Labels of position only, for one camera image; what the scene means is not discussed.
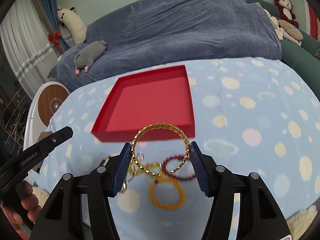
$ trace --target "red box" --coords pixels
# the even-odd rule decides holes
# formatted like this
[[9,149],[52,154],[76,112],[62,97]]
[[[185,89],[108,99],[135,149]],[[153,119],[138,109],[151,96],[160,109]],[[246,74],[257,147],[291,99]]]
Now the red box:
[[[91,133],[102,142],[132,141],[145,126],[166,122],[195,136],[195,119],[185,65],[145,71],[116,81],[95,121]],[[155,129],[140,140],[179,138]]]

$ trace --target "finger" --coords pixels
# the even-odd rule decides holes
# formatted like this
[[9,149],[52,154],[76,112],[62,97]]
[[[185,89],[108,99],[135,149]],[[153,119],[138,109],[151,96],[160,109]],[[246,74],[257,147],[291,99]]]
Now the finger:
[[30,219],[30,221],[35,223],[37,218],[38,218],[38,216],[39,216],[39,214],[40,214],[40,212],[41,212],[41,207],[40,206],[37,206],[36,208],[30,210],[28,212],[28,218]]
[[35,194],[31,194],[21,200],[21,205],[24,209],[30,211],[39,205],[39,200]]
[[31,195],[33,193],[32,186],[26,181],[24,181],[24,188],[27,195]]
[[4,215],[7,217],[8,221],[12,224],[15,230],[19,229],[20,227],[17,225],[22,225],[23,220],[22,217],[15,211],[13,211],[11,208],[4,205],[4,203],[1,203],[1,209],[4,213]]
[[18,230],[16,230],[17,233],[19,234],[19,236],[23,239],[23,240],[29,240],[29,237],[27,236],[27,234],[21,229],[19,228]]

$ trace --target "gray stuffed animal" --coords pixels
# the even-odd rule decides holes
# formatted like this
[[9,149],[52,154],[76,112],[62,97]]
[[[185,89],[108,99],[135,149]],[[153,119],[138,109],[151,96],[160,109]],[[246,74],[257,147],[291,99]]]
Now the gray stuffed animal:
[[88,72],[93,63],[103,54],[107,53],[107,46],[105,41],[94,41],[85,46],[75,57],[74,63],[76,66],[76,74],[80,74],[80,69]]

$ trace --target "red stuffed animal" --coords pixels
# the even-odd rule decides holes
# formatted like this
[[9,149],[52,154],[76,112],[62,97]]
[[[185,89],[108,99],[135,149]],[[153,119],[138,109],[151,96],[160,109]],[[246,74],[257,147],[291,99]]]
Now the red stuffed animal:
[[296,16],[292,12],[292,0],[275,0],[275,5],[279,8],[281,20],[285,20],[296,28],[299,28],[299,23],[294,21]]

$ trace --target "wooden panel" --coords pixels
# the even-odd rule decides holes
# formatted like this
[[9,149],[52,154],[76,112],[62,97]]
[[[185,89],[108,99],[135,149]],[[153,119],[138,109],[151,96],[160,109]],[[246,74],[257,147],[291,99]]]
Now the wooden panel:
[[42,91],[39,97],[38,111],[42,122],[46,126],[49,125],[51,117],[68,96],[68,91],[59,85],[48,86]]

